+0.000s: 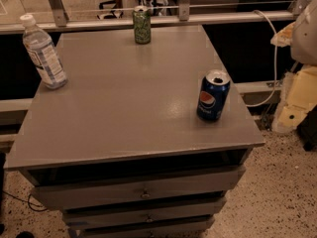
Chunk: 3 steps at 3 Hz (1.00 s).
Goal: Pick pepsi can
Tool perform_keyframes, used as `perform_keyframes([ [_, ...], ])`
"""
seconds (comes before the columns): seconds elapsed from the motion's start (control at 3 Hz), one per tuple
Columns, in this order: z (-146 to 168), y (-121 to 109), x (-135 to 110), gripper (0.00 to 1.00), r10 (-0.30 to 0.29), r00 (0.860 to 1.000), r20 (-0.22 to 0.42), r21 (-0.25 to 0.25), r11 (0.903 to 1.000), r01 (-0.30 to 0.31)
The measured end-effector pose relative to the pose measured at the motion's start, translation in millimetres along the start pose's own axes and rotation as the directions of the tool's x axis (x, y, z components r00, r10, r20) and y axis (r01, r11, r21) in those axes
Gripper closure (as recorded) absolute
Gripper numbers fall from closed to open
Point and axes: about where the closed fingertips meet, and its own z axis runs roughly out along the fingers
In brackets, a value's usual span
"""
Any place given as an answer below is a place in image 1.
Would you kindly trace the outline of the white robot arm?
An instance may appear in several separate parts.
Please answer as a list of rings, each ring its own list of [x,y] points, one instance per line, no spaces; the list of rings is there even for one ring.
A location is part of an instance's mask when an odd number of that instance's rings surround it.
[[[270,42],[276,47],[290,46],[291,57],[302,64],[298,72],[284,75],[272,121],[274,132],[288,133],[317,106],[317,0],[311,0],[296,21]]]

